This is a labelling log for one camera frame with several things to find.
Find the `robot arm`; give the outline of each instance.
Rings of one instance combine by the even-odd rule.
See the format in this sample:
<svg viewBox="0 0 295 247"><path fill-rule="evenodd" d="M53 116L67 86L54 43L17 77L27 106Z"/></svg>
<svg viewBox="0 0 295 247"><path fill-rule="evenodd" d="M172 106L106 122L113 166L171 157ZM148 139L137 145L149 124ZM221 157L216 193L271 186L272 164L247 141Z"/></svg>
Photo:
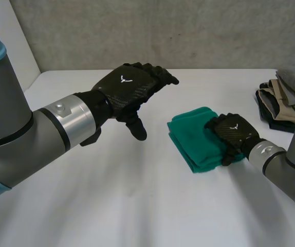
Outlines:
<svg viewBox="0 0 295 247"><path fill-rule="evenodd" d="M159 66L124 64L91 91L32 112L0 42L0 194L76 145L94 143L109 118L126 123L134 137L145 140L137 111L165 85L178 83Z"/></svg>
<svg viewBox="0 0 295 247"><path fill-rule="evenodd" d="M227 145L224 165L229 165L233 156L242 152L253 166L295 201L295 134L286 151L261 139L255 128L237 114L221 115L205 128L211 129Z"/></svg>

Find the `folded green cloth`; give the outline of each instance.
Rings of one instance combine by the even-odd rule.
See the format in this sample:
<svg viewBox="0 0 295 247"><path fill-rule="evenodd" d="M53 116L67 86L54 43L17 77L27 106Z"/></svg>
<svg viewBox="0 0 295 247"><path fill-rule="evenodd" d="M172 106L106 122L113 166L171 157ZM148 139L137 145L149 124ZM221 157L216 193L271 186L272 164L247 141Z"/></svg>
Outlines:
<svg viewBox="0 0 295 247"><path fill-rule="evenodd" d="M213 170L222 165L225 144L204 125L217 114L208 107L202 107L175 116L168 123L169 136L190 166L193 173ZM244 156L239 154L235 162Z"/></svg>

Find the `white table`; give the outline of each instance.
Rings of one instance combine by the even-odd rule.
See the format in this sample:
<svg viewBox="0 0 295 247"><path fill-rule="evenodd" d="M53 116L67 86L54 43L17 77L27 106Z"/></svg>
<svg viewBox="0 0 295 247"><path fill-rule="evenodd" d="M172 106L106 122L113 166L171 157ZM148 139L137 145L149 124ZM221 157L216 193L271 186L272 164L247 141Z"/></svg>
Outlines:
<svg viewBox="0 0 295 247"><path fill-rule="evenodd" d="M25 93L33 110L90 90L109 70L41 74ZM193 174L168 137L173 116L208 106L269 130L253 98L270 69L175 69L139 111L147 140L108 120L97 143L75 147L0 196L0 246L295 246L295 203L247 161Z"/></svg>

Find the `carbon fiber glove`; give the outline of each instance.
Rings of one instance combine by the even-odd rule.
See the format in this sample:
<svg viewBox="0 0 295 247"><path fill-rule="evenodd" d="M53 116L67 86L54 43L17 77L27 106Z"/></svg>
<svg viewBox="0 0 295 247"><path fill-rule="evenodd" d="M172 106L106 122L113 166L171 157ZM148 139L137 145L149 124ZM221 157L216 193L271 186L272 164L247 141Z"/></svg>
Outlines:
<svg viewBox="0 0 295 247"><path fill-rule="evenodd" d="M125 63L100 80L92 90L105 95L110 102L113 118L126 123L135 138L145 140L146 130L137 111L164 86L178 83L160 66Z"/></svg>
<svg viewBox="0 0 295 247"><path fill-rule="evenodd" d="M227 151L222 160L224 166L234 161L234 156L243 151L248 140L254 140L257 143L261 141L257 130L238 114L221 114L208 121L205 128L210 129L225 143Z"/></svg>

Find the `gray concrete wall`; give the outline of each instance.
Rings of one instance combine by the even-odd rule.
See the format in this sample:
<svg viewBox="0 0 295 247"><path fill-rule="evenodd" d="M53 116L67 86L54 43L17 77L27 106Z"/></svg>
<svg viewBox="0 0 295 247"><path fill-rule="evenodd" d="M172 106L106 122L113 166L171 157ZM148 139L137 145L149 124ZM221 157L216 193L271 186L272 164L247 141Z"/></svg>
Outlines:
<svg viewBox="0 0 295 247"><path fill-rule="evenodd" d="M10 0L41 71L295 65L295 1Z"/></svg>

